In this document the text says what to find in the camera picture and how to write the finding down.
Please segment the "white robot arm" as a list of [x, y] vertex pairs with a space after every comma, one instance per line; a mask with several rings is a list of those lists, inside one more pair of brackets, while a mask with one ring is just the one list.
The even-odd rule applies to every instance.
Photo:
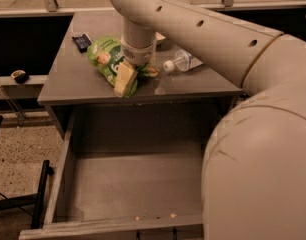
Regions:
[[157, 31], [248, 99], [208, 140], [205, 240], [306, 240], [306, 42], [176, 0], [111, 0], [132, 63]]

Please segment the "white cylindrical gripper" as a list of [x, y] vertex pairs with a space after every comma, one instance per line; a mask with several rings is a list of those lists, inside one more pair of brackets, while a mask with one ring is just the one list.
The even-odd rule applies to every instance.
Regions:
[[142, 66], [155, 58], [156, 38], [151, 44], [144, 48], [136, 48], [128, 44], [124, 37], [121, 37], [121, 53], [128, 61], [120, 62], [114, 85], [114, 93], [118, 97], [130, 97], [137, 88], [137, 74], [133, 65]]

